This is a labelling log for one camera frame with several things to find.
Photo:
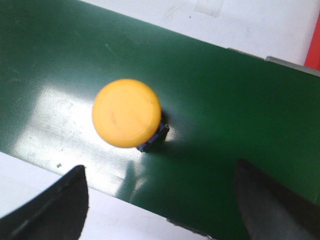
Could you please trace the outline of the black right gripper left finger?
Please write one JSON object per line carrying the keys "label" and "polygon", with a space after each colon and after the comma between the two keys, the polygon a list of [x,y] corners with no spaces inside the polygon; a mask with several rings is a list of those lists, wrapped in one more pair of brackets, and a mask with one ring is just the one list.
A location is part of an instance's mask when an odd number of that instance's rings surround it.
{"label": "black right gripper left finger", "polygon": [[77,165],[0,219],[2,240],[78,240],[89,209],[85,167]]}

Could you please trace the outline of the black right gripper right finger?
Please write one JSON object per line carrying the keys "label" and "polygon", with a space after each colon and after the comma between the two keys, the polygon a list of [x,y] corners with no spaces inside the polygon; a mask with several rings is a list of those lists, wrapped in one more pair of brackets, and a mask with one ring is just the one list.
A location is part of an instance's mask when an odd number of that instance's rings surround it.
{"label": "black right gripper right finger", "polygon": [[237,161],[234,191],[251,240],[320,238],[320,207],[245,159]]}

